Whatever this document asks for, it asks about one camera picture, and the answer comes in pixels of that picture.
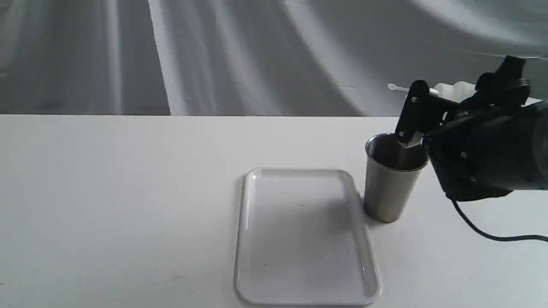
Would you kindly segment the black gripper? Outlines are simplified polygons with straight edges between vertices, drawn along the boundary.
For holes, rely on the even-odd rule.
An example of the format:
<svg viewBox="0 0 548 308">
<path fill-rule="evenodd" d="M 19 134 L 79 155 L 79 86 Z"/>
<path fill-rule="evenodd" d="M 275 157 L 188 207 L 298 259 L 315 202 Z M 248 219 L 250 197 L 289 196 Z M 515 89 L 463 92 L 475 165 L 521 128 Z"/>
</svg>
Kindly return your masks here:
<svg viewBox="0 0 548 308">
<path fill-rule="evenodd" d="M 443 98 L 425 80 L 411 84 L 396 140 L 412 148 L 426 135 L 423 144 L 448 199 L 476 201 L 547 189 L 547 101 L 522 107 L 531 91 L 531 82 L 522 77 L 526 62 L 507 55 L 475 87 L 480 103 L 518 109 L 493 110 L 444 125 L 459 104 Z"/>
</svg>

